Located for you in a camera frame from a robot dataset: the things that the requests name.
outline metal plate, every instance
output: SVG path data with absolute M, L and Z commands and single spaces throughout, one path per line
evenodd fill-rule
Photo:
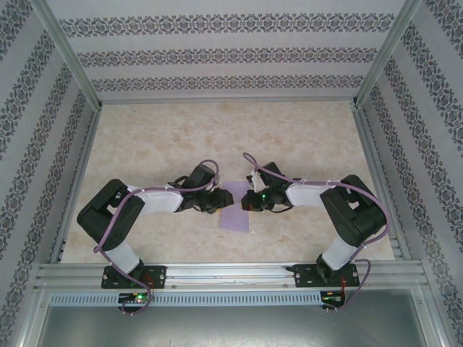
M 140 282 L 152 289 L 163 289 L 166 282 L 165 266 L 146 265 L 143 272 L 143 277 Z M 120 273 L 115 271 L 112 266 L 106 266 L 101 280 L 101 288 L 103 289 L 139 289 L 142 288 L 136 283 L 126 279 Z
M 346 287 L 358 287 L 360 284 L 357 266 L 348 264 L 336 278 L 332 278 L 328 283 L 323 282 L 317 274 L 317 265 L 315 264 L 296 264 L 286 269 L 294 272 L 294 282 L 297 288 L 328 288 L 341 287 L 341 279 L 346 280 Z

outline grey metal surface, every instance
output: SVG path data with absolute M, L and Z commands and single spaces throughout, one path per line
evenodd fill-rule
M 118 293 L 56 293 L 51 296 L 52 307 L 115 307 Z M 297 306 L 321 305 L 320 291 L 251 292 L 179 292 L 154 291 L 153 307 L 238 307 L 238 306 Z M 127 303 L 127 306 L 142 306 Z
M 51 307 L 42 347 L 426 346 L 409 291 L 365 291 L 344 312 L 318 307 Z

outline enclosure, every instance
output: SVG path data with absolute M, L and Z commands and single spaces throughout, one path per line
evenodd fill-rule
M 1 346 L 463 346 L 461 0 L 2 0 L 0 18 Z M 359 295 L 327 314 L 287 271 L 335 238 L 324 209 L 250 212 L 248 232 L 187 210 L 137 219 L 127 240 L 166 271 L 122 316 L 77 214 L 111 179 L 207 158 L 246 181 L 242 152 L 356 174 L 387 207 Z

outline damask pattern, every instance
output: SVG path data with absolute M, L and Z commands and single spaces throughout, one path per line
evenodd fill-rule
M 68 38 L 89 38 L 114 35 L 291 33 L 293 31 L 385 33 L 393 21 L 393 14 L 382 13 L 260 13 L 78 18 L 59 22 Z
M 459 198 L 456 197 L 455 188 L 451 185 L 450 179 L 447 178 L 447 170 L 443 167 L 433 139 L 426 129 L 426 124 L 422 120 L 420 111 L 415 105 L 412 94 L 394 59 L 388 61 L 384 67 L 384 72 L 391 83 L 397 102 L 404 112 L 405 120 L 428 170 L 431 183 L 438 194 L 442 210 L 445 211 L 446 219 L 451 224 L 450 228 L 454 232 L 454 238 L 461 245 L 460 252 L 463 252 L 463 207 L 459 204 Z
M 28 0 L 11 0 L 0 14 L 0 61 L 7 54 L 8 48 L 20 32 L 32 7 Z
M 6 197 L 4 206 L 0 209 L 0 260 L 3 259 L 3 252 L 7 249 L 8 239 L 16 224 L 18 213 L 22 209 L 25 195 L 29 191 L 29 185 L 34 177 L 71 79 L 72 74 L 67 65 L 64 64 L 35 126 L 26 153 L 23 155 L 24 159 L 22 159 L 20 169 L 17 171 L 17 176 L 13 179 L 12 186 L 9 188 L 10 194 Z
M 455 0 L 426 0 L 426 5 L 463 59 L 463 11 Z
M 8 142 L 14 134 L 18 121 L 22 118 L 25 106 L 29 103 L 32 92 L 42 75 L 43 69 L 53 53 L 55 45 L 46 31 L 43 31 L 40 39 L 36 43 L 32 54 L 27 60 L 24 69 L 21 71 L 17 83 L 9 94 L 9 98 L 1 109 L 0 115 L 0 160 L 3 159 Z
M 12 334 L 13 326 L 17 319 L 17 313 L 20 310 L 21 302 L 24 298 L 27 282 L 29 281 L 30 271 L 32 270 L 33 262 L 37 256 L 38 245 L 41 242 L 43 232 L 46 230 L 48 217 L 53 205 L 54 198 L 58 191 L 59 182 L 66 166 L 67 157 L 71 151 L 72 142 L 82 119 L 82 111 L 84 109 L 86 100 L 82 91 L 77 94 L 77 99 L 73 105 L 69 120 L 64 130 L 63 137 L 59 143 L 59 149 L 56 151 L 53 165 L 48 174 L 48 180 L 45 183 L 40 202 L 37 206 L 37 212 L 34 215 L 33 223 L 30 225 L 31 229 L 27 233 L 27 240 L 24 248 L 21 251 L 21 260 L 18 262 L 18 268 L 14 272 L 13 282 L 10 284 L 11 290 L 7 293 L 6 304 L 1 308 L 3 313 L 0 316 L 0 346 L 8 345 L 8 337 Z M 82 156 L 87 134 L 90 129 L 92 119 L 87 127 L 85 138 L 82 147 L 80 148 L 79 160 Z M 73 176 L 76 175 L 78 170 L 78 162 L 75 166 Z M 68 191 L 68 198 L 72 188 L 72 182 Z
M 397 215 L 397 221 L 400 224 L 400 229 L 402 230 L 402 235 L 404 236 L 405 243 L 406 243 L 408 252 L 410 254 L 410 257 L 411 257 L 411 259 L 414 259 L 413 251 L 412 251 L 412 249 L 410 247 L 410 243 L 408 241 L 407 230 L 404 228 L 404 224 L 402 223 L 402 218 L 400 217 L 399 209 L 397 208 L 396 200 L 394 199 L 394 194 L 392 193 L 391 182 L 389 181 L 389 177 L 387 177 L 387 175 L 386 175 L 386 167 L 383 164 L 383 159 L 381 158 L 381 152 L 378 151 L 378 144 L 376 143 L 375 137 L 373 136 L 373 132 L 372 132 L 371 127 L 370 127 L 370 122 L 368 120 L 367 110 L 365 110 L 365 106 L 362 106 L 362 111 L 363 111 L 363 115 L 365 116 L 365 120 L 367 122 L 368 129 L 370 130 L 371 138 L 372 138 L 373 143 L 375 145 L 376 152 L 378 154 L 378 159 L 379 159 L 379 163 L 381 165 L 381 170 L 383 171 L 383 177 L 386 180 L 386 185 L 388 186 L 389 194 L 391 195 L 392 204 L 394 205 L 394 212 Z
M 357 88 L 363 76 L 281 75 L 114 78 L 92 80 L 97 92 L 266 88 Z
M 84 67 L 249 63 L 370 63 L 376 48 L 217 48 L 79 53 Z
M 402 43 L 409 52 L 421 79 L 433 97 L 436 108 L 441 112 L 444 124 L 449 128 L 452 140 L 459 152 L 463 151 L 463 108 L 458 104 L 454 91 L 449 87 L 446 77 L 438 68 L 437 61 L 430 53 L 413 23 L 410 23 L 402 36 Z
M 441 245 L 436 241 L 437 236 L 434 231 L 434 227 L 430 222 L 428 211 L 426 210 L 426 206 L 422 203 L 420 190 L 418 189 L 417 182 L 410 171 L 409 161 L 392 123 L 386 102 L 384 101 L 377 85 L 370 93 L 370 98 L 375 106 L 381 127 L 383 128 L 384 135 L 387 139 L 389 150 L 391 151 L 392 158 L 396 164 L 396 171 L 402 180 L 402 188 L 407 196 L 412 216 L 416 221 L 417 231 L 422 238 L 426 255 L 429 256 L 431 269 L 433 274 L 437 277 L 437 284 L 439 285 L 439 290 L 444 298 L 443 303 L 447 308 L 447 315 L 452 321 L 452 327 L 456 330 L 457 340 L 459 343 L 463 344 L 462 299 L 458 296 L 458 289 L 452 283 L 453 278 L 449 275 L 449 265 L 444 260 Z M 368 117 L 366 118 L 374 141 L 370 122 L 368 121 Z M 374 143 L 376 150 L 379 152 L 379 148 L 375 141 Z

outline cable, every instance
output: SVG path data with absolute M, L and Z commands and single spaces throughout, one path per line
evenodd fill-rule
M 124 197 L 124 199 L 122 199 L 122 201 L 120 202 L 119 206 L 116 209 L 116 212 L 114 212 L 114 214 L 113 214 L 113 216 L 111 218 L 111 221 L 109 222 L 108 227 L 106 228 L 106 231 L 105 231 L 103 237 L 101 238 L 100 242 L 98 242 L 98 245 L 93 249 L 93 253 L 100 252 L 101 255 L 103 255 L 104 259 L 106 259 L 109 262 L 109 264 L 115 269 L 115 271 L 117 271 L 118 273 L 120 273 L 122 276 L 124 276 L 128 280 L 132 281 L 133 283 L 136 283 L 137 285 L 141 286 L 142 288 L 144 288 L 146 290 L 147 295 L 148 295 L 148 300 L 146 301 L 145 305 L 140 307 L 139 310 L 137 310 L 136 312 L 130 312 L 131 316 L 135 316 L 136 314 L 139 314 L 139 313 L 142 313 L 143 311 L 145 311 L 147 309 L 147 307 L 149 306 L 149 304 L 153 300 L 153 294 L 151 293 L 151 290 L 147 285 L 145 285 L 143 282 L 133 278 L 129 274 L 122 271 L 117 265 L 115 265 L 112 262 L 111 258 L 103 251 L 103 245 L 105 244 L 106 240 L 108 239 L 109 234 L 111 233 L 112 228 L 114 227 L 114 224 L 116 223 L 117 217 L 119 217 L 119 214 L 120 214 L 122 208 L 124 207 L 125 203 L 127 202 L 127 200 L 130 197 L 132 197 L 132 196 L 134 196 L 134 195 L 136 195 L 138 193 L 141 193 L 141 192 L 152 192 L 152 191 L 197 192 L 197 191 L 200 191 L 202 189 L 205 189 L 205 188 L 209 187 L 210 185 L 214 185 L 214 183 L 216 183 L 217 178 L 218 178 L 218 164 L 214 160 L 206 159 L 206 160 L 201 161 L 199 165 L 204 164 L 204 163 L 212 163 L 216 167 L 216 172 L 214 173 L 214 177 L 211 179 L 211 181 L 209 183 L 205 184 L 204 186 L 197 187 L 197 188 L 148 187 L 148 188 L 144 188 L 144 189 L 136 189 L 133 192 L 130 192 L 129 194 L 127 194 Z M 122 307 L 121 307 L 122 314 L 128 313 L 128 312 L 126 312 L 124 310 L 125 303 L 126 303 L 125 301 L 124 301 L 124 303 L 122 303 Z
M 339 307 L 339 310 L 342 310 L 344 309 L 348 304 L 350 304 L 352 302 L 352 300 L 354 300 L 354 298 L 358 295 L 358 293 L 360 292 L 360 289 L 362 289 L 363 285 L 365 284 L 369 274 L 370 274 L 370 271 L 371 271 L 371 261 L 368 260 L 368 259 L 357 259 L 357 260 L 353 260 L 353 262 L 366 262 L 368 264 L 368 268 L 367 268 L 367 272 L 365 273 L 365 276 L 363 276 L 363 279 L 362 281 L 360 282 L 359 286 L 357 287 L 357 289 L 355 289 L 355 292 L 350 296 L 349 300 L 347 300 L 344 305 L 342 305 L 341 307 Z
M 274 210 L 267 210 L 267 211 L 270 211 L 272 213 L 283 213 L 283 212 L 289 211 L 291 209 L 292 209 L 292 206 L 288 207 L 288 208 L 285 208 L 284 210 L 280 210 L 280 211 L 274 211 Z
M 361 188 L 357 188 L 355 186 L 352 186 L 350 184 L 345 184 L 345 183 L 341 183 L 341 182 L 331 182 L 331 181 L 327 181 L 327 182 L 325 182 L 325 181 L 296 181 L 294 179 L 289 179 L 289 178 L 287 178 L 285 176 L 279 175 L 279 174 L 277 174 L 275 172 L 272 172 L 272 171 L 260 166 L 258 164 L 258 162 L 256 161 L 256 159 L 249 153 L 244 152 L 243 157 L 247 161 L 249 161 L 251 164 L 254 165 L 255 171 L 257 169 L 259 169 L 261 171 L 266 172 L 267 174 L 273 175 L 275 177 L 278 177 L 280 179 L 283 179 L 283 180 L 291 182 L 291 183 L 307 184 L 307 185 L 310 185 L 310 186 L 332 186 L 332 187 L 339 186 L 339 187 L 351 189 L 351 190 L 353 190 L 355 192 L 358 192 L 358 193 L 368 197 L 369 199 L 371 199 L 381 209 L 384 216 L 386 217 L 386 227 L 384 228 L 384 231 L 381 234 L 379 234 L 377 237 L 374 237 L 371 240 L 367 240 L 367 241 L 363 242 L 362 245 L 361 245 L 362 247 L 358 247 L 357 250 L 354 252 L 354 254 L 350 257 L 350 260 L 353 261 L 353 262 L 366 262 L 366 263 L 368 263 L 368 268 L 367 268 L 367 272 L 365 273 L 365 276 L 363 277 L 362 281 L 360 282 L 360 285 L 357 287 L 357 289 L 352 294 L 352 296 L 349 298 L 349 300 L 341 307 L 341 308 L 344 308 L 348 303 L 350 303 L 353 300 L 353 298 L 355 298 L 358 295 L 360 289 L 362 289 L 362 287 L 365 284 L 365 281 L 367 280 L 367 278 L 368 278 L 368 276 L 370 274 L 370 271 L 371 271 L 371 262 L 370 262 L 370 260 L 368 260 L 368 259 L 354 260 L 354 258 L 362 251 L 363 248 L 366 248 L 367 244 L 372 244 L 373 242 L 376 242 L 377 240 L 382 239 L 389 232 L 390 225 L 391 225 L 391 214 L 387 210 L 386 206 L 384 206 L 383 203 L 381 201 L 379 201 L 372 194 L 366 192 L 365 190 L 363 190 Z
M 350 184 L 345 184 L 345 183 L 341 183 L 341 182 L 331 182 L 331 181 L 296 181 L 295 179 L 289 179 L 288 177 L 286 176 L 282 176 L 282 175 L 279 175 L 277 173 L 274 173 L 262 166 L 260 166 L 258 164 L 258 162 L 256 161 L 256 159 L 249 153 L 246 153 L 244 152 L 243 153 L 243 157 L 249 161 L 251 164 L 254 165 L 255 167 L 255 170 L 259 169 L 261 171 L 264 171 L 266 172 L 267 174 L 270 174 L 270 175 L 273 175 L 275 177 L 278 177 L 279 179 L 283 179 L 285 181 L 288 181 L 288 182 L 291 182 L 291 183 L 296 183 L 296 184 L 306 184 L 306 185 L 310 185 L 310 186 L 331 186 L 331 187 L 335 187 L 335 186 L 338 186 L 338 187 L 343 187 L 343 188 L 347 188 L 347 189 L 351 189 L 355 192 L 358 192 L 364 196 L 366 196 L 367 198 L 371 199 L 380 209 L 381 211 L 383 212 L 385 218 L 386 218 L 386 227 L 384 228 L 384 231 L 379 234 L 377 237 L 374 237 L 372 238 L 371 240 L 367 240 L 365 242 L 362 243 L 362 247 L 359 247 L 355 252 L 354 254 L 351 256 L 351 260 L 353 260 L 361 251 L 363 248 L 365 248 L 367 246 L 367 244 L 372 244 L 373 242 L 376 242 L 377 240 L 379 239 L 382 239 L 384 236 L 386 236 L 389 232 L 389 229 L 390 229 L 390 225 L 391 225 L 391 214 L 389 213 L 389 211 L 387 210 L 386 206 L 383 205 L 383 203 L 381 201 L 379 201 L 375 196 L 373 196 L 372 194 L 370 194 L 369 192 L 366 192 L 365 190 L 361 189 L 361 188 L 358 188 L 356 186 L 352 186 Z

